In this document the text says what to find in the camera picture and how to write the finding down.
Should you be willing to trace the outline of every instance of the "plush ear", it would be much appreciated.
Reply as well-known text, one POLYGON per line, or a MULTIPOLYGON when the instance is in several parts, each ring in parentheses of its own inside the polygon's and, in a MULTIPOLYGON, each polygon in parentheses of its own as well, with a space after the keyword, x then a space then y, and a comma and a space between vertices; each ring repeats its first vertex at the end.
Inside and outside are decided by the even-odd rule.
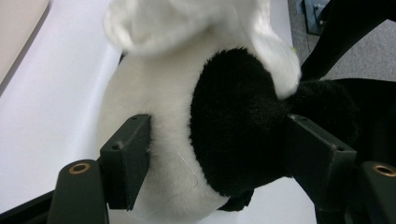
POLYGON ((216 5, 189 2, 190 6, 177 0, 115 0, 105 14, 105 32, 131 54, 147 57, 164 53, 219 20, 216 5))
POLYGON ((143 57, 180 47, 211 27, 241 46, 253 45, 278 98, 290 96, 298 86, 299 60, 271 27, 270 0, 115 0, 104 26, 114 44, 143 57))

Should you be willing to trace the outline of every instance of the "stuffed animal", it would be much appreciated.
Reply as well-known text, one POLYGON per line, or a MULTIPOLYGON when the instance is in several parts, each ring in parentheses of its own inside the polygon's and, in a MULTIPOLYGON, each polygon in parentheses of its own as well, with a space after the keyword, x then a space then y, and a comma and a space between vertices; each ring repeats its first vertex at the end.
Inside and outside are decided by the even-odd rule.
POLYGON ((288 113, 347 142, 356 137, 356 108, 343 87, 312 81, 297 90, 298 59, 270 29, 268 4, 110 6, 106 31, 128 53, 106 89, 98 146, 129 117, 151 115, 150 164, 132 217, 194 223, 243 209, 255 188, 289 175, 281 161, 288 113))

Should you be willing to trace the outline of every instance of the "black fur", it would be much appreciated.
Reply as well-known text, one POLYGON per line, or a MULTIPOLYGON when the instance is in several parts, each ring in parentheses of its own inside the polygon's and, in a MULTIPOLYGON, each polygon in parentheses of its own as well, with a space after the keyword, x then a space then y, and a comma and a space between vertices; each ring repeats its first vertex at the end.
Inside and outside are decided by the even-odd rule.
POLYGON ((278 146, 288 111, 270 74, 246 49, 210 59, 191 103, 191 141, 208 184, 239 196, 286 175, 278 146))
POLYGON ((231 199, 220 209, 241 210, 253 190, 289 173, 282 163, 284 119, 306 116, 350 143, 356 109, 332 81, 302 83, 287 100, 246 49, 217 53, 204 67, 191 103, 191 141, 208 184, 231 199))

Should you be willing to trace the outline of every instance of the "plush fabric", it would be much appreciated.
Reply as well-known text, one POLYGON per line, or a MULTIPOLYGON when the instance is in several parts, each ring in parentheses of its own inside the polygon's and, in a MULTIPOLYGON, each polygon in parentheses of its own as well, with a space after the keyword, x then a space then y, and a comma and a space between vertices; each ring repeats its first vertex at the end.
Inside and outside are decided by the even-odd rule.
POLYGON ((276 95, 293 94, 300 79, 297 55, 273 31, 270 0, 114 0, 106 12, 109 39, 135 56, 165 56, 208 28, 252 46, 271 73, 276 95))
POLYGON ((301 83, 278 100, 274 83, 246 49, 223 50, 205 65, 191 103, 191 140, 208 184, 230 197, 221 210, 247 206, 255 188, 288 176, 282 163, 284 119, 306 116, 353 143, 357 107, 333 81, 301 83))

